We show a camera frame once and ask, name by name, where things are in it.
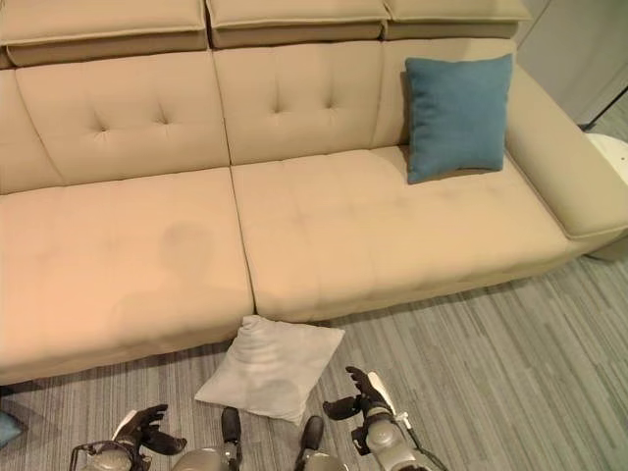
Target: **floor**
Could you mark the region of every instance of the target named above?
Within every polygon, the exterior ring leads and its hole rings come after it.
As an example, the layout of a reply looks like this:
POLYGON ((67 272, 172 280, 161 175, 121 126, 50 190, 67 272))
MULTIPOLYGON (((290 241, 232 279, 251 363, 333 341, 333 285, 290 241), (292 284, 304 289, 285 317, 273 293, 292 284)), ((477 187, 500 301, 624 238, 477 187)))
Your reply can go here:
MULTIPOLYGON (((450 470, 628 469, 628 261, 575 260, 542 277, 337 319, 346 330, 308 402, 355 393, 345 365, 378 371, 450 470)), ((2 471, 66 469, 74 445, 105 439, 131 408, 170 404, 164 430, 188 449, 220 439, 218 406, 196 390, 225 343, 18 387, 2 408, 28 433, 2 471)), ((289 470, 299 430, 242 413, 242 471, 289 470)), ((327 424, 324 449, 351 470, 353 419, 327 424)), ((156 456, 151 470, 176 458, 156 456)))
POLYGON ((619 98, 596 122, 591 132, 612 135, 628 142, 628 93, 619 98))

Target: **throw pillow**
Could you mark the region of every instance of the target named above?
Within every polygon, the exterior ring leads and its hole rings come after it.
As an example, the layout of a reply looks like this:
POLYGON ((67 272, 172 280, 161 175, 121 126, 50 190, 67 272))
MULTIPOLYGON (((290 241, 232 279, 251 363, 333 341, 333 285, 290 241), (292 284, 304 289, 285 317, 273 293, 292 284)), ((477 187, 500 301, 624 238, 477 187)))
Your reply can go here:
POLYGON ((16 419, 0 410, 0 448, 22 433, 16 419))
POLYGON ((410 90, 408 182, 458 169, 501 170, 512 56, 405 60, 410 90))
POLYGON ((246 316, 224 361, 195 396, 299 425, 344 331, 246 316))

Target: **white pillow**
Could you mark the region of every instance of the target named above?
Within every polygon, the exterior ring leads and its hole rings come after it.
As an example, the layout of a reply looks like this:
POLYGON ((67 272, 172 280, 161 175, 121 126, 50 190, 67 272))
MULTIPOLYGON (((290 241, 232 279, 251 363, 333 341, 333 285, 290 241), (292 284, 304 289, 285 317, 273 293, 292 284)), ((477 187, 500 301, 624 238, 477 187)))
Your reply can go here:
POLYGON ((344 331, 246 316, 225 360, 194 397, 299 425, 344 331))

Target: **blue pillow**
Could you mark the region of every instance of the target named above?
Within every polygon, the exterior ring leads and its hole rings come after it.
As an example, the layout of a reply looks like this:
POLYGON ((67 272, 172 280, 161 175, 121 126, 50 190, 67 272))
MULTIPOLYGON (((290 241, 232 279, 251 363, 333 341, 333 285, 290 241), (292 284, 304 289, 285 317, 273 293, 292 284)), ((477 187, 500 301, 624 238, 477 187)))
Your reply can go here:
POLYGON ((18 421, 0 410, 0 448, 22 433, 18 421))
POLYGON ((512 56, 474 62, 408 58, 408 182, 458 169, 501 170, 512 56))

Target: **white table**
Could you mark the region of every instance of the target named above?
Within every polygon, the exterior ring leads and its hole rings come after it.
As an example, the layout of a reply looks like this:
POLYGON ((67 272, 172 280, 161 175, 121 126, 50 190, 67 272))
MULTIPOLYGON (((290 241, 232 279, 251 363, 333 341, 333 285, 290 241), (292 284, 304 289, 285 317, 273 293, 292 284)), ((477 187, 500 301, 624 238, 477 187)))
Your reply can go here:
MULTIPOLYGON (((628 185, 628 143, 604 134, 590 133, 587 134, 587 138, 606 158, 619 177, 628 185)), ((628 231, 624 232, 622 238, 589 255, 602 260, 618 260, 623 257, 628 257, 628 231)))

